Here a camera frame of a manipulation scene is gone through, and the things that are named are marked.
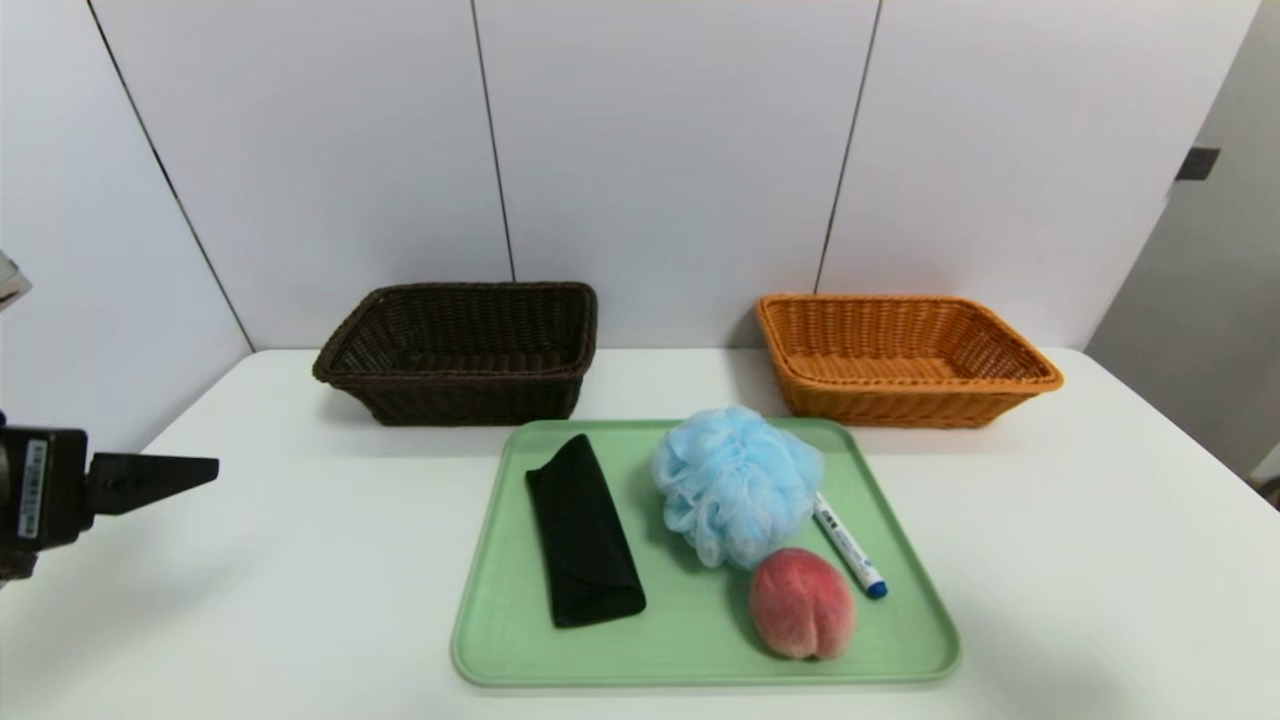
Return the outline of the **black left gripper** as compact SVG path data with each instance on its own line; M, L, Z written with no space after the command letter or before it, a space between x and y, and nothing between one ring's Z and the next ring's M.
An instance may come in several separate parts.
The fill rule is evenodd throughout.
M215 457L96 454L82 429L3 428L1 542L38 553L77 542L91 516L120 516L214 482Z

